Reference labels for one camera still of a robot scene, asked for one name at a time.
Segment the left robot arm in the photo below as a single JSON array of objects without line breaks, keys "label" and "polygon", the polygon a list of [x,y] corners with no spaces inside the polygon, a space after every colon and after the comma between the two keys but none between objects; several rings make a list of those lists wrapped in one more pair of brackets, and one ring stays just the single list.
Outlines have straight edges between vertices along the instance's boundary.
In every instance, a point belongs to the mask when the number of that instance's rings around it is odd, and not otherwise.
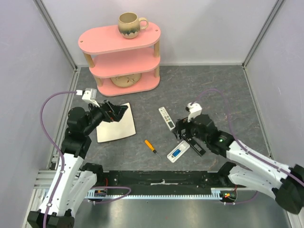
[{"label": "left robot arm", "polygon": [[59,150],[60,161],[50,189],[37,211],[30,211],[27,221],[33,228],[72,228],[75,215],[89,190],[104,182],[103,167],[87,163],[80,170],[91,144],[90,133],[101,122],[119,122],[127,105],[89,104],[68,112],[67,129]]}]

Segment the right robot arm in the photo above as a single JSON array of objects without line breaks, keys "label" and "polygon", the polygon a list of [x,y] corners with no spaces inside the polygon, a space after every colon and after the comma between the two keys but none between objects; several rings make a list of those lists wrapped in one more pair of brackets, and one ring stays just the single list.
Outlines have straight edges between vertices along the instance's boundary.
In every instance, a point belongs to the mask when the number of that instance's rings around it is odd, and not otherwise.
[{"label": "right robot arm", "polygon": [[218,183],[228,187],[232,183],[249,187],[273,198],[292,214],[299,214],[304,207],[304,168],[276,162],[236,140],[231,134],[218,130],[207,114],[192,120],[179,119],[172,132],[176,138],[188,133],[205,143],[214,154],[225,157],[227,162],[218,174]]}]

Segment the orange handled screwdriver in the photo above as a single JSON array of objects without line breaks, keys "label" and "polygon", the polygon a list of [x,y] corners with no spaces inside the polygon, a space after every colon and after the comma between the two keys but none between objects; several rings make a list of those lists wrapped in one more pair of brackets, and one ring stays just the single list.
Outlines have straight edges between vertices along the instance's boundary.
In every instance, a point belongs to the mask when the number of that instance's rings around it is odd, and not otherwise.
[{"label": "orange handled screwdriver", "polygon": [[157,153],[156,149],[152,146],[152,144],[148,140],[145,140],[144,142],[149,147],[149,149],[161,159],[161,156]]}]

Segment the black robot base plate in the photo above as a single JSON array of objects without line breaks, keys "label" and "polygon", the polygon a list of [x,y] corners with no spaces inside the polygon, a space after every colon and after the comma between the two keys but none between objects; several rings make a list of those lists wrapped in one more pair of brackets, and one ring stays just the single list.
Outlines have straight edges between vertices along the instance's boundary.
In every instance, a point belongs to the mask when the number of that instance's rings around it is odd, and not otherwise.
[{"label": "black robot base plate", "polygon": [[207,171],[104,171],[98,174],[98,184],[128,186],[159,183],[203,186],[207,188],[234,188],[227,177]]}]

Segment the white remote with back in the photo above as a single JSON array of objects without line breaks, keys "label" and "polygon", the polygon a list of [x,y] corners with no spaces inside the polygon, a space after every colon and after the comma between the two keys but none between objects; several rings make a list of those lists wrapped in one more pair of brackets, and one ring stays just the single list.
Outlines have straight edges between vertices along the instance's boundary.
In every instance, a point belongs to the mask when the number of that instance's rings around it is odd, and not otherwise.
[{"label": "white remote with back", "polygon": [[190,145],[183,140],[167,155],[167,159],[175,163],[189,148]]}]

